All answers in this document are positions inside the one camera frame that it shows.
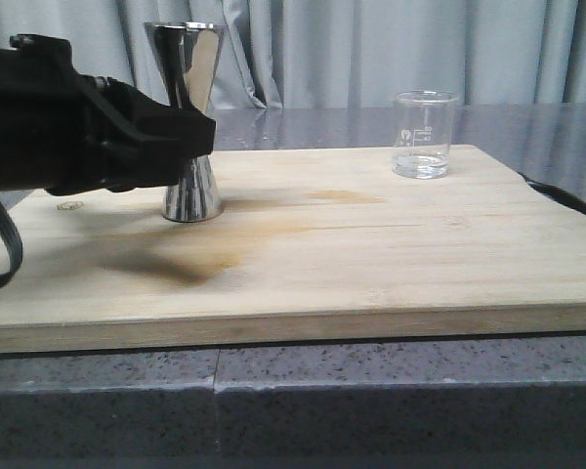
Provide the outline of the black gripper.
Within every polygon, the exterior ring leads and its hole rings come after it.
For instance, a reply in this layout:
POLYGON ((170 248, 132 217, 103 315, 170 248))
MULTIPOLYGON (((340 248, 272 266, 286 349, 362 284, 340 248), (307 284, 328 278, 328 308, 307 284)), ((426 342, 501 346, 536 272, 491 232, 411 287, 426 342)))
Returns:
POLYGON ((194 107, 78 73, 64 39, 17 34, 0 49, 0 191, 171 186, 188 161, 211 152, 215 130, 194 107))

